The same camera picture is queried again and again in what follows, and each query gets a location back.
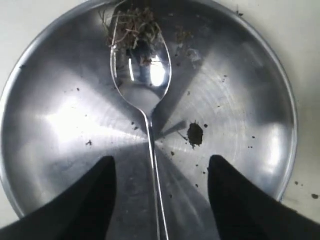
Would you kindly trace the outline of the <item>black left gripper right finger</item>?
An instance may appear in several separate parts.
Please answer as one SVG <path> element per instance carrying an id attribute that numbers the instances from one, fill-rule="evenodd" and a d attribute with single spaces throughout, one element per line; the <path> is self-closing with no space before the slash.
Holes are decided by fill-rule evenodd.
<path id="1" fill-rule="evenodd" d="M 318 240 L 320 225 L 273 199 L 223 156 L 212 155 L 207 189 L 222 240 Z"/>

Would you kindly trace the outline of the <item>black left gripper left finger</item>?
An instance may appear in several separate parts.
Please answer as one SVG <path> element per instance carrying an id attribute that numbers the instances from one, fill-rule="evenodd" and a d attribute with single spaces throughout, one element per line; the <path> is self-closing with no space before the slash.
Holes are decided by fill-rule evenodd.
<path id="1" fill-rule="evenodd" d="M 104 240 L 116 199 L 116 165 L 103 156 L 58 197 L 1 228 L 2 240 Z"/>

